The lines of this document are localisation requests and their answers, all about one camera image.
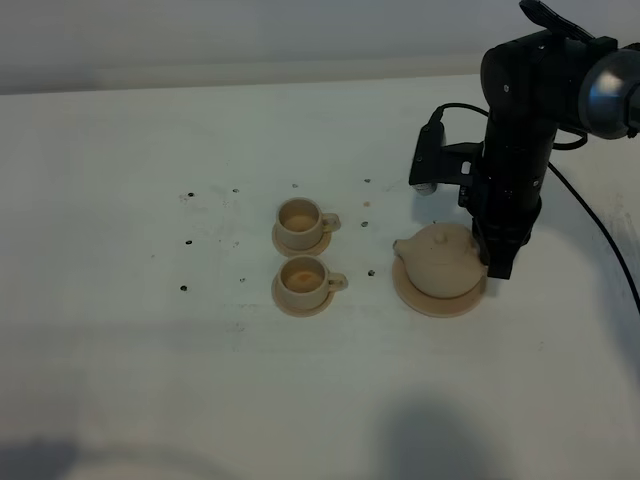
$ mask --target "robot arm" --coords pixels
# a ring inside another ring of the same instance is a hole
[[[443,147],[443,110],[460,106],[444,105],[421,130],[409,179],[422,194],[438,183],[460,185],[458,204],[473,217],[488,275],[503,279],[540,213],[551,150],[581,146],[588,133],[616,139],[640,129],[640,52],[592,37],[538,0],[520,6],[546,30],[485,54],[481,81],[490,110],[484,142]],[[558,129],[583,140],[554,144]]]

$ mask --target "teapot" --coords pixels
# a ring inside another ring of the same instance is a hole
[[[451,299],[473,289],[486,275],[471,232],[464,225],[428,225],[408,240],[396,240],[411,283],[427,296]]]

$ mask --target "black cable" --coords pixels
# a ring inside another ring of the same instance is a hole
[[[638,309],[638,312],[640,312],[640,295],[638,295],[636,284],[633,281],[633,277],[631,276],[631,272],[629,271],[627,262],[625,262],[624,257],[622,256],[622,253],[618,248],[618,245],[616,245],[616,242],[613,240],[613,237],[607,230],[607,227],[604,226],[600,218],[598,218],[598,215],[596,215],[596,213],[591,209],[591,207],[587,204],[587,202],[585,202],[584,198],[582,198],[582,196],[576,191],[576,189],[573,188],[573,185],[569,183],[569,180],[567,180],[565,176],[562,175],[562,173],[560,173],[558,169],[551,162],[549,162],[549,170],[551,170],[556,175],[556,177],[558,177],[558,180],[560,180],[562,184],[565,187],[567,187],[567,190],[569,190],[571,194],[576,198],[576,200],[578,200],[578,203],[582,205],[582,208],[586,210],[586,212],[591,217],[591,220],[593,220],[595,224],[598,226],[598,228],[600,228],[600,231],[609,242],[609,245],[611,246],[611,250],[613,250],[613,253],[618,259],[618,262],[620,262],[620,266],[622,267],[624,276],[626,277],[627,282],[629,283],[629,288],[631,289],[631,295],[633,295],[633,300],[636,302],[636,308]]]
[[[432,120],[434,119],[434,117],[436,117],[437,120],[440,121],[444,111],[447,108],[464,108],[466,110],[472,110],[474,112],[477,112],[477,113],[479,113],[481,115],[484,115],[485,117],[489,116],[489,112],[487,112],[486,110],[483,110],[483,109],[481,109],[479,107],[476,107],[475,105],[467,105],[466,103],[445,103],[444,105],[442,105],[442,106],[440,106],[440,107],[438,107],[436,109],[436,112],[431,117]],[[580,138],[580,140],[577,140],[577,141],[571,142],[571,143],[554,143],[553,144],[553,149],[554,150],[575,150],[576,148],[580,148],[585,143],[587,143],[587,134],[585,132],[582,132],[580,130],[576,130],[576,129],[574,129],[572,127],[568,127],[566,125],[561,125],[559,128],[560,128],[560,130],[562,130],[564,132],[572,133],[572,134],[575,134],[575,135],[579,135],[581,138]],[[604,238],[607,239],[607,242],[609,242],[609,246],[613,250],[613,253],[615,254],[616,258],[618,259],[618,262],[620,263],[620,266],[622,267],[622,271],[624,272],[624,276],[627,279],[627,283],[629,284],[629,288],[631,289],[631,295],[633,295],[633,300],[636,303],[636,308],[638,309],[638,312],[640,313],[640,295],[638,295],[638,289],[636,288],[636,284],[633,281],[633,276],[631,275],[631,271],[629,270],[629,267],[627,266],[627,262],[625,261],[624,257],[622,256],[622,253],[620,252],[620,249],[618,248],[618,245],[616,244],[615,240],[613,239],[613,237],[611,236],[611,234],[607,230],[607,227],[604,226],[604,223],[602,223],[600,218],[598,218],[598,215],[596,215],[596,213],[591,209],[591,207],[587,204],[587,202],[584,200],[584,198],[582,198],[582,196],[578,193],[578,191],[575,188],[573,188],[573,185],[571,185],[571,183],[569,183],[569,180],[567,180],[565,178],[565,176],[562,175],[562,173],[560,173],[560,171],[551,162],[549,162],[549,170],[551,170],[555,174],[555,176],[558,177],[558,180],[560,180],[560,182],[567,188],[567,190],[569,190],[569,192],[575,197],[575,199],[578,201],[578,203],[582,206],[582,208],[585,209],[587,214],[591,217],[591,220],[593,220],[593,222],[598,226],[598,228],[600,229],[600,231],[604,235]]]
[[[489,116],[489,112],[487,112],[486,110],[483,110],[480,107],[476,107],[475,105],[469,105],[467,103],[445,103],[444,105],[440,105],[436,110],[436,112],[439,113],[438,116],[436,116],[436,120],[439,121],[442,118],[442,114],[447,108],[464,108],[465,110],[472,110],[476,113],[479,113],[480,115],[484,115],[485,117]],[[585,132],[578,130],[576,128],[569,127],[567,125],[560,125],[558,128],[563,132],[578,135],[580,137],[580,140],[576,140],[575,142],[570,142],[570,143],[554,143],[553,144],[554,150],[561,150],[561,151],[576,150],[586,145],[587,141],[589,140],[589,137]]]

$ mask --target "teapot saucer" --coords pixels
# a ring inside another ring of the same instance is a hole
[[[478,284],[467,293],[455,298],[435,298],[418,290],[407,274],[404,261],[396,257],[391,270],[393,286],[398,296],[415,311],[429,317],[457,317],[473,310],[482,297],[487,286],[487,277],[483,276]]]

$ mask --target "beige ceramic cup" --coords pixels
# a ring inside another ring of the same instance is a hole
[[[331,239],[331,232],[340,228],[335,213],[322,213],[308,198],[292,198],[278,208],[273,241],[286,256],[317,255]]]
[[[280,267],[273,282],[273,297],[285,313],[305,317],[324,310],[335,292],[347,286],[347,277],[330,272],[320,259],[300,255]]]

